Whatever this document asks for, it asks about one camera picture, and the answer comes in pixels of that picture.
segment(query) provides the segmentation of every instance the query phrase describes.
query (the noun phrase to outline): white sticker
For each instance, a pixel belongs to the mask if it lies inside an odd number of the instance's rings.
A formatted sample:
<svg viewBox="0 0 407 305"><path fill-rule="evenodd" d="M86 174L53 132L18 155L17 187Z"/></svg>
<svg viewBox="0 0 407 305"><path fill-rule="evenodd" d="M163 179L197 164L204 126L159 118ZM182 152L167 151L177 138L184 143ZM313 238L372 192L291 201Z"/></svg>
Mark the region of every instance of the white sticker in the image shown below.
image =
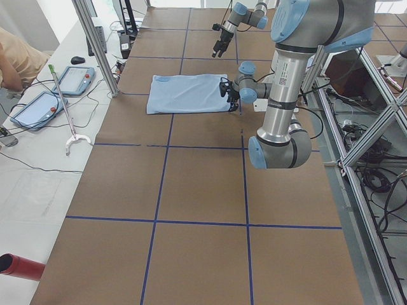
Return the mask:
<svg viewBox="0 0 407 305"><path fill-rule="evenodd" d="M289 88L291 83L293 82L295 63L281 62L280 65L279 63L277 63L278 67L276 73L278 77L275 81L278 85Z"/></svg>

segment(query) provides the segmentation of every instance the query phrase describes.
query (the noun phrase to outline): person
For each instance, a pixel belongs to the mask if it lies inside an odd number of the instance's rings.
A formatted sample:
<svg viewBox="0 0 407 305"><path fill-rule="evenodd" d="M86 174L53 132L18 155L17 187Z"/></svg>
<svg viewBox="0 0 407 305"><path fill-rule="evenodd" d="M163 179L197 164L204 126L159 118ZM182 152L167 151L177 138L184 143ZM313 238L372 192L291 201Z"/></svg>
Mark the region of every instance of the person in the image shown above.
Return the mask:
<svg viewBox="0 0 407 305"><path fill-rule="evenodd" d="M27 88L49 57L0 27L0 87L16 92Z"/></svg>

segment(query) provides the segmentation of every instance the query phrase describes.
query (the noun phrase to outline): folded shirt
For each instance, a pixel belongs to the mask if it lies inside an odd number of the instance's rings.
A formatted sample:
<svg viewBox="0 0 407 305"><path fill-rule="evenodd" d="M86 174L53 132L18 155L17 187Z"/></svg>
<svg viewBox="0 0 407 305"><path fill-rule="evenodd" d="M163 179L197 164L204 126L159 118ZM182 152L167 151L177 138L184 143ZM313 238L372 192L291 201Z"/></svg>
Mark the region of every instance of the folded shirt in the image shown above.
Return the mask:
<svg viewBox="0 0 407 305"><path fill-rule="evenodd" d="M147 114L228 111L228 96L221 97L219 83L226 74L153 76Z"/></svg>

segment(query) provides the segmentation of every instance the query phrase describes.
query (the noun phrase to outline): red cylinder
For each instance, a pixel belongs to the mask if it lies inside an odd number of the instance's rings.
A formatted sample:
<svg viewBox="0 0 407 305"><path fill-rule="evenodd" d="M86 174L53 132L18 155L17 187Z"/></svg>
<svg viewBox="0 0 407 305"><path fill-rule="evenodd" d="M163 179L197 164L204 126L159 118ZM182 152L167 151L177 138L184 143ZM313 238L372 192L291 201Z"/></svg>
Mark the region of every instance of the red cylinder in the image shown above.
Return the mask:
<svg viewBox="0 0 407 305"><path fill-rule="evenodd" d="M45 265L13 254L0 256L0 274L39 281Z"/></svg>

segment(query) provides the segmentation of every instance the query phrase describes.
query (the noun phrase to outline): beige shirt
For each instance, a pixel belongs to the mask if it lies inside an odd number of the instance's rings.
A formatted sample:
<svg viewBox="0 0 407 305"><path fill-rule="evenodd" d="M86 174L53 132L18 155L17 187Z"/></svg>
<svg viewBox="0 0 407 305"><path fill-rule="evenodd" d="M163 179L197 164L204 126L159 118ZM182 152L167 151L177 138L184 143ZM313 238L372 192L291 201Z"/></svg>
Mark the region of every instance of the beige shirt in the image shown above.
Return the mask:
<svg viewBox="0 0 407 305"><path fill-rule="evenodd" d="M23 87L28 87L41 71L49 56L29 46L19 37L0 27L0 43L10 64L21 77ZM0 70L0 84L3 73Z"/></svg>

